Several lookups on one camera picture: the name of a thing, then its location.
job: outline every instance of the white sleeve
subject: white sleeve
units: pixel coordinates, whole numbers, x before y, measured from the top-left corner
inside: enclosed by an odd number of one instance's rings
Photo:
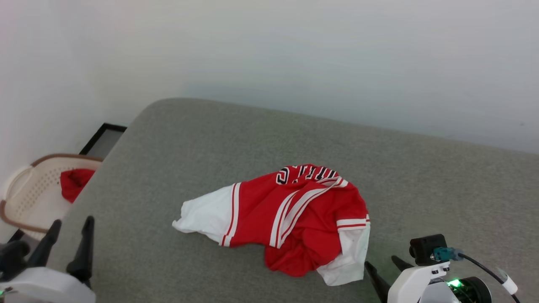
[[[181,218],[172,226],[185,233],[202,233],[221,244],[231,225],[233,187],[234,184],[185,201]]]
[[[337,286],[363,279],[369,232],[370,224],[362,229],[338,232],[342,252],[335,260],[316,270],[327,285]]]

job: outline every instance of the red stripe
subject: red stripe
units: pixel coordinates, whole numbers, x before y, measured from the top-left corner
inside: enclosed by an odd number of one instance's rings
[[[339,182],[339,184],[337,184],[336,186],[341,185],[341,183],[342,183],[343,180],[344,180],[344,179],[341,179],[341,181]],[[290,223],[290,226],[289,226],[289,227],[285,230],[285,232],[283,232],[282,234],[285,235],[291,228],[294,227],[294,221],[296,220],[296,217],[299,215],[299,213],[301,213],[301,209],[303,208],[304,205],[308,204],[308,203],[311,202],[313,199],[318,198],[320,195],[322,195],[322,194],[323,194],[324,192],[326,192],[327,190],[329,190],[329,189],[325,189],[324,191],[322,191],[322,192],[320,192],[320,193],[314,195],[313,197],[307,199],[307,200],[305,201],[305,203],[304,203],[300,208],[298,208],[298,212],[297,212],[297,213],[294,215],[294,217],[292,218],[292,221],[291,221],[291,223]]]
[[[359,227],[359,226],[366,226],[366,224],[361,223],[361,224],[352,224],[352,225],[339,225],[339,226],[337,226],[337,229],[343,228],[343,227]]]
[[[221,246],[225,245],[225,238],[230,234],[230,231],[232,230],[232,223],[234,221],[234,191],[236,189],[236,184],[234,183],[234,186],[232,187],[232,217],[230,218],[230,226],[228,232],[226,232],[226,235],[223,236],[223,241],[221,241]]]

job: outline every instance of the bed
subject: bed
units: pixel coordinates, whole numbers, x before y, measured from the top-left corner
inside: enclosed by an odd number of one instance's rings
[[[326,286],[264,265],[264,248],[218,246],[171,223],[182,203],[233,182],[314,163],[337,170],[367,203],[367,260],[392,283],[391,255],[413,262],[412,238],[443,233],[539,301],[539,155],[199,99],[166,99],[129,126],[64,219],[48,266],[65,270],[95,217],[98,302],[378,302],[368,277]],[[511,298],[480,269],[494,300]]]

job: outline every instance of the blue connector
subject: blue connector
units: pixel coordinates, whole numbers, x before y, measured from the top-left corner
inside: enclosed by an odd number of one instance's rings
[[[464,253],[461,249],[454,249],[452,247],[439,247],[434,249],[434,259],[436,261],[462,261],[463,257],[459,256],[459,253]]]

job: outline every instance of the green light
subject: green light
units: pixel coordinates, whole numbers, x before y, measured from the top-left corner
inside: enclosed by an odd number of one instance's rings
[[[459,287],[462,285],[462,283],[459,281],[459,279],[455,279],[453,281],[447,282],[448,285],[451,285],[453,287]]]

